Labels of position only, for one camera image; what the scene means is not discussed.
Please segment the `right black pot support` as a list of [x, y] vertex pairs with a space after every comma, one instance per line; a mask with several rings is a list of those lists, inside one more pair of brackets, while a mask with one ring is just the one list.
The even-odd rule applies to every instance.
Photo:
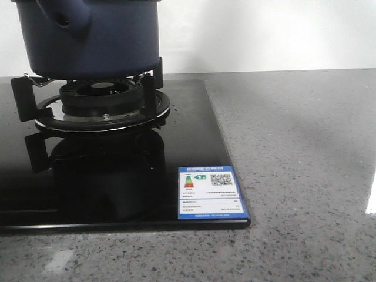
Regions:
[[40, 130], [62, 134], [101, 134], [131, 130], [141, 126], [160, 128], [170, 113], [170, 99], [160, 91], [163, 87], [162, 63], [144, 73], [116, 79], [128, 79], [135, 85], [143, 86], [144, 104], [131, 112], [101, 117], [79, 117], [63, 112], [60, 94], [40, 103], [35, 100], [34, 87], [42, 88], [50, 80], [42, 77], [11, 79], [11, 86], [21, 122], [33, 120]]

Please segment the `dark blue cooking pot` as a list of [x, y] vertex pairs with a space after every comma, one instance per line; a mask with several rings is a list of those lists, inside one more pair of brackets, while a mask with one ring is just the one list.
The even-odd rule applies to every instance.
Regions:
[[31, 69], [51, 79], [136, 75], [159, 64], [157, 1], [15, 1]]

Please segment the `blue energy label sticker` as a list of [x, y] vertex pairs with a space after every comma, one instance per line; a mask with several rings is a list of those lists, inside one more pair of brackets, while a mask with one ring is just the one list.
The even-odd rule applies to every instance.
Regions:
[[179, 220], [249, 217], [232, 166], [179, 167]]

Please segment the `right black gas burner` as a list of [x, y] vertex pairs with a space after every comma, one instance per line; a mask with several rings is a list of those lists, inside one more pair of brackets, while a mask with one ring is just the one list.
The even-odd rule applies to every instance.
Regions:
[[63, 112], [98, 118], [131, 112], [143, 106], [143, 86], [128, 79], [77, 80], [59, 89]]

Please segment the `black glass gas stove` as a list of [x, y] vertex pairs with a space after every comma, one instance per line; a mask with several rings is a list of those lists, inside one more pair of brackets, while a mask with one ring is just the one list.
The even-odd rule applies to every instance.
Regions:
[[163, 93], [171, 110], [161, 129], [76, 137], [21, 122], [11, 80], [1, 79], [1, 233], [249, 226], [249, 213], [177, 218], [179, 167], [232, 163], [204, 83], [167, 80]]

